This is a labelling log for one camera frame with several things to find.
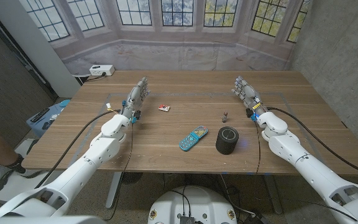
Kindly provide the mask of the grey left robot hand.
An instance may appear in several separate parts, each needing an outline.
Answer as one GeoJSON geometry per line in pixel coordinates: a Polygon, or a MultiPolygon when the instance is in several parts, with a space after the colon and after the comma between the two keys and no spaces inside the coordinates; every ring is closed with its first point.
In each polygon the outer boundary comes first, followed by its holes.
{"type": "Polygon", "coordinates": [[[132,118],[134,113],[141,109],[142,104],[149,94],[147,89],[147,79],[143,77],[131,90],[127,96],[127,100],[122,109],[122,115],[127,118],[132,118]]]}

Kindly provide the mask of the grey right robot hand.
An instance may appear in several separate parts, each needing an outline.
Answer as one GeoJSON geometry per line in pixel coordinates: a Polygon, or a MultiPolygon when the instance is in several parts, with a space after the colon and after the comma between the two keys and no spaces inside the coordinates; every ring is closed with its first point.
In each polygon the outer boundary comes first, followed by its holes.
{"type": "Polygon", "coordinates": [[[268,109],[263,105],[259,93],[249,85],[241,76],[238,76],[234,82],[234,88],[231,90],[237,95],[246,107],[247,114],[250,113],[259,117],[266,113],[268,109]]]}

